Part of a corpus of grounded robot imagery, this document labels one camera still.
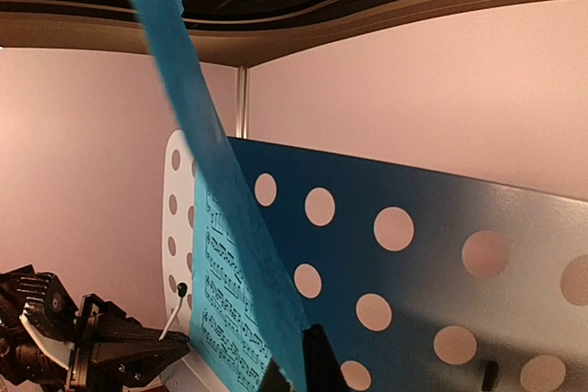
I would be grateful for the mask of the white perforated music stand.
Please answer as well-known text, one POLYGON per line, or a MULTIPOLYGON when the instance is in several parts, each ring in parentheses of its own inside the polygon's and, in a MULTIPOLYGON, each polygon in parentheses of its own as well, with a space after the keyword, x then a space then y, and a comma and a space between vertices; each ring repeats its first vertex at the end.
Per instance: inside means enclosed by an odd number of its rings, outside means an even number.
MULTIPOLYGON (((250 140, 232 148, 354 391, 584 391, 587 204, 250 140)), ((269 360, 223 215, 175 131, 165 303, 192 352, 172 391, 253 391, 269 360)))

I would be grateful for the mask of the blue sheet music page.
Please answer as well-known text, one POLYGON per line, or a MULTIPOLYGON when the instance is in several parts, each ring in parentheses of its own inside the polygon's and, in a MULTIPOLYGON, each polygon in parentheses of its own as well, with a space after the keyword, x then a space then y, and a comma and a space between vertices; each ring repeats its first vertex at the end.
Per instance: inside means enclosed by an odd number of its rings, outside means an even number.
POLYGON ((258 329, 296 390, 307 388, 308 321, 228 141, 182 19, 182 0, 131 0, 179 127, 236 242, 258 329))

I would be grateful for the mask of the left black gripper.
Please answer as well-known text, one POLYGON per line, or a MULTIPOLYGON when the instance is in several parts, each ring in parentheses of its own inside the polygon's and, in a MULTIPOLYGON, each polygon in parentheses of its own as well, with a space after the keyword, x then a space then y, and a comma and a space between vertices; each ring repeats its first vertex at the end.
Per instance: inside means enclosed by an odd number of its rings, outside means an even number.
POLYGON ((111 301, 95 294, 83 297, 65 389, 124 391, 147 386, 189 353, 185 334, 161 334, 144 328, 111 301))

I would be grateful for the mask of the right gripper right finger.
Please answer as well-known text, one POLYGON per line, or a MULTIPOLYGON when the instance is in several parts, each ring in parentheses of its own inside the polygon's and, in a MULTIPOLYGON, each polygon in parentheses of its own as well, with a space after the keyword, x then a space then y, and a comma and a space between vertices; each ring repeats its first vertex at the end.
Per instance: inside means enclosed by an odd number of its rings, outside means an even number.
POLYGON ((308 392, 345 392, 347 383, 324 327, 313 324, 303 332, 303 355, 308 392))

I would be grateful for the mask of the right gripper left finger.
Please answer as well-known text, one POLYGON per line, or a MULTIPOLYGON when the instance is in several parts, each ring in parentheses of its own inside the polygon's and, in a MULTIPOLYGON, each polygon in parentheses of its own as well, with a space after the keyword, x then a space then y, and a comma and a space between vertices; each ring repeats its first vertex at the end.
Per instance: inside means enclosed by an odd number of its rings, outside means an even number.
POLYGON ((271 359, 259 386, 259 392, 292 392, 293 386, 283 376, 274 359, 271 359))

